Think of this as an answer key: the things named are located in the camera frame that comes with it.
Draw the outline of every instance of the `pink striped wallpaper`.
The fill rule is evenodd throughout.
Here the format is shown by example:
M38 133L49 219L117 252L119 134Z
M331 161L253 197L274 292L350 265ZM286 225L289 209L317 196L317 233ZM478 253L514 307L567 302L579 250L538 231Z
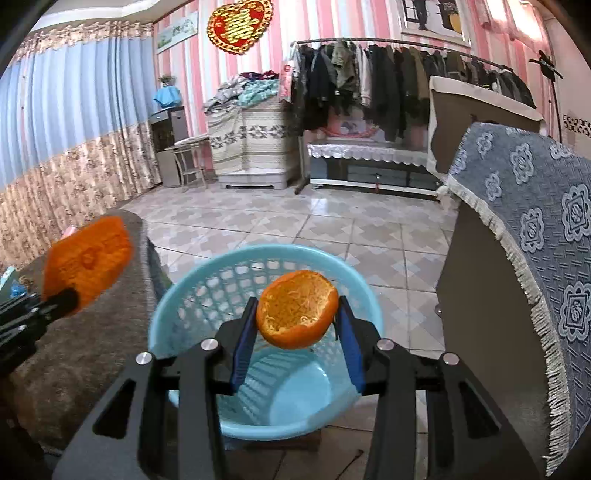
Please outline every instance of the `pink striped wallpaper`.
M548 102L550 85L536 64L536 52L522 42L510 41L505 34L484 30L478 23L475 0L463 0L468 7L470 25L464 25L472 48L448 44L440 40L401 33L398 1L402 0L273 0L271 25L261 39L244 55L233 55L216 48L208 39L207 20L217 7L231 0L193 0L154 26L158 31L171 21L199 11L199 33L157 55L156 76L170 73L177 78L187 112L189 134L205 133L207 126L202 106L218 86L240 72L278 71L281 60L289 55L293 40L324 37L403 38L435 47L449 46L478 55L513 68L528 84L538 109L553 132L553 110Z

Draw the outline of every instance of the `brown sofa side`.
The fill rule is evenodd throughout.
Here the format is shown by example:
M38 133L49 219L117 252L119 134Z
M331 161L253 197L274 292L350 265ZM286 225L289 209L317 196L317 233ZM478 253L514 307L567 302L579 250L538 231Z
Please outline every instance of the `brown sofa side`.
M531 306L503 247L463 202L437 296L447 350L460 355L490 392L543 475L550 409Z

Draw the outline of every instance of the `heart-shaped decoration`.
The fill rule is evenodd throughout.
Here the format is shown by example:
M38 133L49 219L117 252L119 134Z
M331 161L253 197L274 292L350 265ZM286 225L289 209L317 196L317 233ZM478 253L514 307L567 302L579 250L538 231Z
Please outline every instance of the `heart-shaped decoration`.
M242 0L224 5L209 17L207 36L216 47L241 55L263 35L272 16L271 0Z

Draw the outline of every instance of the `blue gripper pad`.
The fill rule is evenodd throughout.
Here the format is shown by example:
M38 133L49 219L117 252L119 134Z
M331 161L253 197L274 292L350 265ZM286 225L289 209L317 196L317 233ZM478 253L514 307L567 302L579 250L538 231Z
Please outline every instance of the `blue gripper pad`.
M355 321L349 302L345 297L339 299L339 309L336 313L336 331L340 339L345 363L349 371L351 383L361 394L365 391L365 371L363 369L363 356L357 337L353 331L352 322Z
M257 332L256 306L258 305L258 302L252 300L254 299L251 299L251 301L248 302L243 313L243 316L246 316L246 322L242 329L242 333L240 334L240 340L238 340L238 344L234 350L232 377L230 378L230 385L234 392L238 391L238 388L240 388L246 379L252 350L255 346Z

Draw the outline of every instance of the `basket rim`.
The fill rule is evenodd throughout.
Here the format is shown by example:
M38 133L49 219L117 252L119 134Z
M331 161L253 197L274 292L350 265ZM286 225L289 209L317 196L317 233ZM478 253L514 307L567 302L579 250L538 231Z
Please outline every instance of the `basket rim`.
M224 254L210 258L195 266L181 281L170 287L160 300L150 321L150 328L148 330L148 350L151 350L157 343L157 339L159 337L161 330L161 325L163 324L167 316L167 306L169 302L174 300L179 295L179 292L181 292L182 289L185 288L186 284L191 283L192 279L194 279L196 276L201 276L201 273L204 271L209 273L210 271L220 268L221 266L229 267L232 264L236 265L240 262L243 262L245 260L245 253L264 253L265 255L268 255L271 258L276 256L278 257L278 259L281 259L282 252L285 253L294 251L303 252L308 256L308 258L316 258L319 262L329 262L332 266L336 266L337 268L344 270L346 275L353 277L355 279L355 282L361 288L361 290L363 290L363 294L366 296L366 298L369 299L370 305L367 306L369 313L369 321L371 321L375 325L380 335L384 334L384 320L382 317L382 311L379 305L379 301L375 293L369 286L369 284L363 278L363 276L359 272L357 272L351 265L345 263L344 260L334 255L331 255L330 253L305 245L262 244L238 248L236 250L232 250ZM344 402L344 405L342 405L342 407L349 407L356 400L356 398L357 395L349 397L347 401ZM334 415L331 415L331 417L336 417L338 414L341 413L341 411L342 410L338 408L334 412ZM331 419L332 418L322 418L321 420L321 418L319 417L316 420L320 421L323 424L317 424L315 426L311 425L307 421L297 421L282 425L280 428L277 425L256 426L238 424L234 421L229 420L220 420L220 428L222 430L222 434L234 438L275 440L279 438L288 438L303 434L304 430L310 432L312 431L309 430L310 428L316 429L323 427L325 422L331 421Z

